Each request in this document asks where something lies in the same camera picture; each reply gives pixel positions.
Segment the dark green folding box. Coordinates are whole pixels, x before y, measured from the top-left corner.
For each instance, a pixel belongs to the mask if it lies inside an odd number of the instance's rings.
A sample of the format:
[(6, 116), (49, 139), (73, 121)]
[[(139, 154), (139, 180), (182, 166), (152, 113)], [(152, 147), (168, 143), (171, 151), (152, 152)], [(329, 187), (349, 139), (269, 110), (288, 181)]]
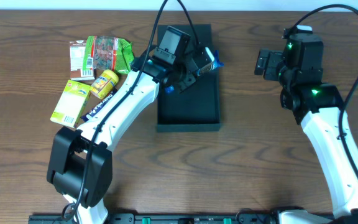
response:
[[(167, 27), (168, 25), (158, 27), (156, 48)], [(157, 131), (218, 131), (221, 127), (218, 85), (218, 68), (221, 63), (217, 52), (210, 48), (211, 27), (200, 25), (200, 37), (193, 34), (193, 28), (190, 26), (172, 27), (191, 37), (184, 55), (173, 65), (152, 56), (154, 76), (160, 82)]]

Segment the green snack bag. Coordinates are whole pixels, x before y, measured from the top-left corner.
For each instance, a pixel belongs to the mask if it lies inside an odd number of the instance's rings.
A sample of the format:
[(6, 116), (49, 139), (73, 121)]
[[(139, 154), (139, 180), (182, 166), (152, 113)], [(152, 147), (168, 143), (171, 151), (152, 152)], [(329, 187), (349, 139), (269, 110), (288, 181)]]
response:
[(83, 70), (112, 70), (128, 74), (134, 60), (132, 43), (110, 36), (89, 36), (85, 43)]

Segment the yellow green carton box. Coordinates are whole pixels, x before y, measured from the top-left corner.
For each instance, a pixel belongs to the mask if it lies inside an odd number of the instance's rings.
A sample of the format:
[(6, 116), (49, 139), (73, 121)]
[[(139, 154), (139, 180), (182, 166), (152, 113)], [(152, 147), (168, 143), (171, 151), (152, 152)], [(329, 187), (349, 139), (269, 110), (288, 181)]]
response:
[(76, 128), (89, 97), (89, 85), (68, 80), (50, 120), (70, 128)]

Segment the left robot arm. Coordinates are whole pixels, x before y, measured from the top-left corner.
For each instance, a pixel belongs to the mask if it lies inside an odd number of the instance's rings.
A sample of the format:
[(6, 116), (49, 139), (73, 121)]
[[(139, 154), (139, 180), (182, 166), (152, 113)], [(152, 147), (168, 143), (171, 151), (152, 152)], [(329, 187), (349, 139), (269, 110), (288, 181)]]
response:
[(61, 221), (106, 221), (103, 198), (112, 181), (112, 154), (122, 135), (161, 88), (184, 91), (219, 59), (204, 45), (181, 55), (154, 45), (150, 51), (153, 56), (145, 50), (134, 60), (122, 87), (93, 118), (75, 130), (63, 127), (55, 135), (47, 181), (68, 200)]

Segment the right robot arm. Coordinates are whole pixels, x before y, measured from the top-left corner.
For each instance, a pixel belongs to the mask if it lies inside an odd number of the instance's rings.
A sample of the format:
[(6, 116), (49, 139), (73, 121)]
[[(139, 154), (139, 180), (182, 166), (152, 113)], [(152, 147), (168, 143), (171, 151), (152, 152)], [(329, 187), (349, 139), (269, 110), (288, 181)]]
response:
[(338, 89), (323, 83), (323, 41), (293, 34), (283, 51), (260, 49), (255, 74), (282, 86), (282, 108), (292, 111), (310, 140), (328, 184), (333, 220), (303, 210), (277, 213), (277, 223), (358, 223), (358, 148)]

